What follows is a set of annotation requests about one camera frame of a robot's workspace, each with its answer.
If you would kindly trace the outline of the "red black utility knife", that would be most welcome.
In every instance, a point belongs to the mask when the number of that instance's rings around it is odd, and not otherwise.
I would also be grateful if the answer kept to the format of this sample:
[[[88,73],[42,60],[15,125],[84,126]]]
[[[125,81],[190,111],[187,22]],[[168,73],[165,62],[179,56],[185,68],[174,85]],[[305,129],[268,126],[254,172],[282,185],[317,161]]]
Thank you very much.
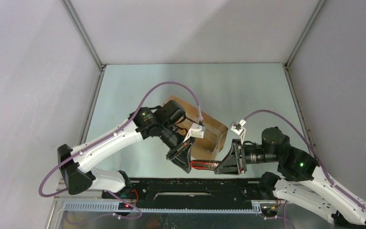
[[[220,162],[216,160],[192,160],[190,165],[192,168],[197,170],[215,171],[215,169],[220,165]]]

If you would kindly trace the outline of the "brown cardboard express box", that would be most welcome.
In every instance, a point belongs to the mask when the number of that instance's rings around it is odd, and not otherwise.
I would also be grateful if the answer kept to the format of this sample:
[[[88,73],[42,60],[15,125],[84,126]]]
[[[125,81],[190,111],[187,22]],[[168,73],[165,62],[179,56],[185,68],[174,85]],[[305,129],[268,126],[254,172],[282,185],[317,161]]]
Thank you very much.
[[[228,127],[205,112],[202,112],[203,122],[202,125],[199,125],[200,116],[196,106],[177,96],[170,96],[164,101],[164,104],[171,100],[176,101],[184,109],[186,115],[186,119],[181,118],[177,126],[187,129],[191,137],[195,138],[191,149],[192,158],[215,160],[224,147]]]

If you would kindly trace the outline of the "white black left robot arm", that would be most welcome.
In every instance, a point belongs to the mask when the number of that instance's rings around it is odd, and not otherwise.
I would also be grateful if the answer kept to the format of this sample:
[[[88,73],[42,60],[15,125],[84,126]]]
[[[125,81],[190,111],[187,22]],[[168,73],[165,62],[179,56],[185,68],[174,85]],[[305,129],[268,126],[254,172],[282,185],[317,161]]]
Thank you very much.
[[[119,198],[127,198],[132,192],[127,174],[118,170],[110,172],[96,165],[132,144],[149,137],[158,137],[169,148],[167,160],[184,172],[191,171],[191,148],[195,138],[187,131],[182,135],[179,120],[185,118],[185,110],[170,100],[163,106],[141,107],[131,113],[124,122],[102,136],[79,146],[63,144],[57,149],[60,172],[68,194],[77,195],[89,189],[109,190]]]

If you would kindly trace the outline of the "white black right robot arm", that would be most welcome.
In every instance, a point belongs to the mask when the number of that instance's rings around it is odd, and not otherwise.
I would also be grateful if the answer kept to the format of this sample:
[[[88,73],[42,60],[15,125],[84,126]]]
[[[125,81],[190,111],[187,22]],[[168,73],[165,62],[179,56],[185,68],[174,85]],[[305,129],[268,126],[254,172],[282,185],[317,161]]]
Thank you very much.
[[[265,129],[261,144],[234,139],[215,174],[240,175],[248,164],[277,162],[278,175],[265,172],[258,182],[263,199],[287,200],[347,229],[366,229],[366,200],[350,194],[309,153],[295,148],[278,127]]]

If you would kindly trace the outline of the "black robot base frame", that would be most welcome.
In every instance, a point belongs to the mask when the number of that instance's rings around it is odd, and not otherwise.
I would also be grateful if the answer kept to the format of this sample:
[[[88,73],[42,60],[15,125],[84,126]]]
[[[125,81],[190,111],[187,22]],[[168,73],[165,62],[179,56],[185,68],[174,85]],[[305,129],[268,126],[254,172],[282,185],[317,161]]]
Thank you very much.
[[[105,191],[97,201],[81,201],[74,210],[135,213],[251,213],[267,211],[270,216],[284,200],[262,194],[257,178],[131,178],[128,204]]]

